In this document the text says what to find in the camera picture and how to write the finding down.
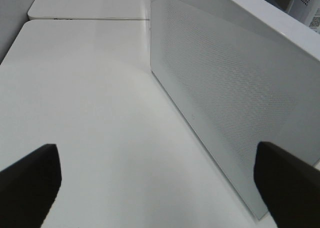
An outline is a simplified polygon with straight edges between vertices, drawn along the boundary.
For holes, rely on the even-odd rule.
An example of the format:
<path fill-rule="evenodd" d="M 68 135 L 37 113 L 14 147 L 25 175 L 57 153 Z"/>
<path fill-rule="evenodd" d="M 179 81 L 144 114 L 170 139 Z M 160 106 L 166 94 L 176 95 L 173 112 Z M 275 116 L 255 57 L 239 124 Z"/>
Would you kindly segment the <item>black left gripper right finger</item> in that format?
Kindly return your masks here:
<path fill-rule="evenodd" d="M 257 145 L 253 179 L 277 227 L 319 227 L 320 172 L 277 145 Z"/>

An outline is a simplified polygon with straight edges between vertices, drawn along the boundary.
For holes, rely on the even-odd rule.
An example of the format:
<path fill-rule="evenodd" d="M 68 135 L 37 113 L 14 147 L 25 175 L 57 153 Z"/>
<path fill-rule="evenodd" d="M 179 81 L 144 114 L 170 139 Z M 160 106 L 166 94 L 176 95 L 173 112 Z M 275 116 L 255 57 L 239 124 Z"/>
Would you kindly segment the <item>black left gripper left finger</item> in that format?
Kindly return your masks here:
<path fill-rule="evenodd" d="M 45 144 L 0 172 L 1 227 L 41 227 L 62 183 L 56 144 Z"/>

